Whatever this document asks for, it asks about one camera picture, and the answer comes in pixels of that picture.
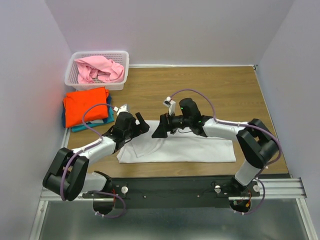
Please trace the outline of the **white t shirt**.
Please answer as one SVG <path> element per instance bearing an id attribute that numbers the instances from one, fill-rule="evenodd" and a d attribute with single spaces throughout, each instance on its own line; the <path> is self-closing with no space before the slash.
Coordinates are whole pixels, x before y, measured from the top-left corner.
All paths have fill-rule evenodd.
<path id="1" fill-rule="evenodd" d="M 167 138 L 152 138 L 159 125 L 158 120 L 148 120 L 149 131 L 129 143 L 117 154 L 121 164 L 199 162 L 234 163 L 233 143 L 217 137 L 202 137 L 191 132 L 169 134 Z"/>

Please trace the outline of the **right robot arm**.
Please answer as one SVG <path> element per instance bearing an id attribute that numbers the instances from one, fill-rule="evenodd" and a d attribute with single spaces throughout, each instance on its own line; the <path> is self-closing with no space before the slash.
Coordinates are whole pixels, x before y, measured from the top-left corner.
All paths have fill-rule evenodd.
<path id="1" fill-rule="evenodd" d="M 175 115 L 171 102 L 170 97 L 164 101 L 168 112 L 160 116 L 159 125 L 151 137 L 165 139 L 168 134 L 189 128 L 197 136 L 238 141 L 244 162 L 230 181 L 230 191 L 236 196 L 247 192 L 254 178 L 276 153 L 281 152 L 279 141 L 259 119 L 254 118 L 250 122 L 217 120 L 212 116 L 202 115 L 192 98 L 182 99 L 179 102 L 182 114 Z"/>

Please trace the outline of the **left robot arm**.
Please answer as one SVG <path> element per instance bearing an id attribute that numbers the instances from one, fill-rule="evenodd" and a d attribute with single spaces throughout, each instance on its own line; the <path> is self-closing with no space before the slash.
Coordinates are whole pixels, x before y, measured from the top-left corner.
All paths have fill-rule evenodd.
<path id="1" fill-rule="evenodd" d="M 59 149 L 44 176 L 42 186 L 59 195 L 63 201 L 73 201 L 80 193 L 94 191 L 104 198 L 111 185 L 103 173 L 88 174 L 88 167 L 119 151 L 130 140 L 145 134 L 150 126 L 138 112 L 133 116 L 121 112 L 114 125 L 96 141 L 83 147 Z"/>

